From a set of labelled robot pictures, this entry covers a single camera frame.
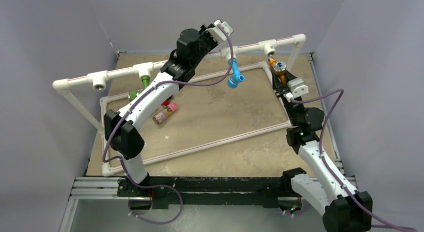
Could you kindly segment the orange water faucet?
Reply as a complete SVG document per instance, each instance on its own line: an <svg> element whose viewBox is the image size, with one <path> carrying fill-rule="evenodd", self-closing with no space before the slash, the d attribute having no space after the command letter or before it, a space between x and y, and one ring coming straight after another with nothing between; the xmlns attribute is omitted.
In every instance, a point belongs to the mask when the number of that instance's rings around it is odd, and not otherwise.
<svg viewBox="0 0 424 232"><path fill-rule="evenodd" d="M284 85L287 85L288 79L287 79L287 76L286 76L286 72L287 72L286 63L283 60L276 60L273 57L269 57L268 58L268 64L271 68L273 68L274 74L276 74L278 76L280 81Z"/></svg>

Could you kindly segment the white PVC pipe frame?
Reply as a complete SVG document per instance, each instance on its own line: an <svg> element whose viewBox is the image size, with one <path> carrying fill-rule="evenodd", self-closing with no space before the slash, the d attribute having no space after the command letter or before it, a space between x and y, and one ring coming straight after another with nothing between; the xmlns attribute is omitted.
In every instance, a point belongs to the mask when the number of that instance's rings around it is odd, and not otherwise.
<svg viewBox="0 0 424 232"><path fill-rule="evenodd" d="M100 121L96 120L84 105L73 95L71 88L81 84L92 84L94 89L103 90L106 87L106 82L123 76L138 74L142 82L149 81L149 84L137 95L129 104L125 105L120 111L123 113L122 117L125 122L133 121L136 128L142 128L148 115L154 110L154 105L158 105L160 101L174 95L183 86L200 86L201 81L212 78L221 77L225 79L231 76L228 80L228 86L235 88L242 82L241 72L244 70L251 70L259 68L259 65L248 65L241 68L237 67L236 56L241 53L248 53L253 51L263 51L266 56L272 57L275 53L275 48L285 45L293 45L294 48L289 57L287 68L292 68L300 49L303 47L306 36L304 34L292 35L282 39L271 39L260 41L255 44L233 46L228 32L218 32L216 29L209 31L212 41L221 44L227 41L229 47L220 49L219 51L208 52L205 55L200 55L200 59L215 59L223 58L229 63L229 69L226 72L216 72L207 75L195 77L194 70L189 70L182 66L181 63L177 64L172 62L171 59L160 62L147 62L136 64L132 67L122 68L112 71L99 71L87 74L82 77L72 79L55 80L52 84L53 88L62 96L64 96L71 105L73 105L82 116L96 129L98 134L102 137L102 166L101 174L104 177L109 177L122 172L124 169L121 166L112 167L110 162L113 160L110 157L109 148L112 143L106 137L106 120L102 118ZM161 69L171 62L171 67L177 71L176 75L172 75L167 71L160 71L154 79L151 78L151 72L156 69Z"/></svg>

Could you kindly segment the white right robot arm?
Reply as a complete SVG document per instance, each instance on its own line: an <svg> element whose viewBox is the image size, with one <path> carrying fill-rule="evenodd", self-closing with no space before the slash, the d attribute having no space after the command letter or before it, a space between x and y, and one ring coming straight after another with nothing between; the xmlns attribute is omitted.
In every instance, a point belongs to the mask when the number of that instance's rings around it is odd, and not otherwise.
<svg viewBox="0 0 424 232"><path fill-rule="evenodd" d="M281 181L282 192L305 198L321 215L326 231L369 231L372 197L351 184L323 148L328 116L320 108L305 106L302 95L309 89L303 79L290 72L273 71L272 87L291 123L286 130L287 143L319 181L312 182L304 173L289 176Z"/></svg>

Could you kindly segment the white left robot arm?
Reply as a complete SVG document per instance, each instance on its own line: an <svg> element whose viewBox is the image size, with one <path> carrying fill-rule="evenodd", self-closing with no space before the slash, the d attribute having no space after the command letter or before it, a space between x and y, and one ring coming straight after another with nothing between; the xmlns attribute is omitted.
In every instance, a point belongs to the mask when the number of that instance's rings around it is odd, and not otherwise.
<svg viewBox="0 0 424 232"><path fill-rule="evenodd" d="M195 69L203 58L224 41L230 41L232 27L216 21L199 30L185 29L180 33L176 48L161 67L160 72L137 97L117 112L104 115L106 147L114 149L130 182L129 189L136 196L144 196L151 187L141 157L145 145L139 130L150 115L183 86L190 84Z"/></svg>

